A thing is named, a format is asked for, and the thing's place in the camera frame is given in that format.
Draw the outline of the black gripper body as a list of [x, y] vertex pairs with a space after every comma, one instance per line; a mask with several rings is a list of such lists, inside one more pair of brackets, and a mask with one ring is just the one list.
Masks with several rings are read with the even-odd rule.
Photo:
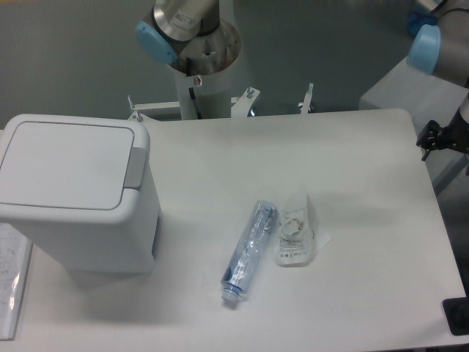
[[468, 113], [460, 106], [450, 123], [437, 135], [438, 149], [468, 153]]

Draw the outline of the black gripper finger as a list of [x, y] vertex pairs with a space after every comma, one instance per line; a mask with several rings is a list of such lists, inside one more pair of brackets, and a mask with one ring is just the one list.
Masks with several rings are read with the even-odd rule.
[[442, 132], [443, 128], [439, 123], [430, 120], [418, 134], [416, 146], [423, 150], [422, 161], [425, 161], [431, 152], [443, 149]]

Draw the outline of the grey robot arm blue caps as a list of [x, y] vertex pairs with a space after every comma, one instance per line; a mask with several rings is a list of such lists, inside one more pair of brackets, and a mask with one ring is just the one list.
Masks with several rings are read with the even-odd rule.
[[[413, 13], [416, 36], [407, 55], [409, 66], [431, 76], [468, 86], [468, 2], [434, 1]], [[219, 15], [218, 1], [156, 1], [138, 22], [139, 45], [157, 62], [186, 76], [206, 76], [230, 66], [239, 55], [236, 29]], [[418, 135], [426, 154], [450, 149], [468, 153], [468, 102], [464, 100], [450, 123], [429, 121]]]

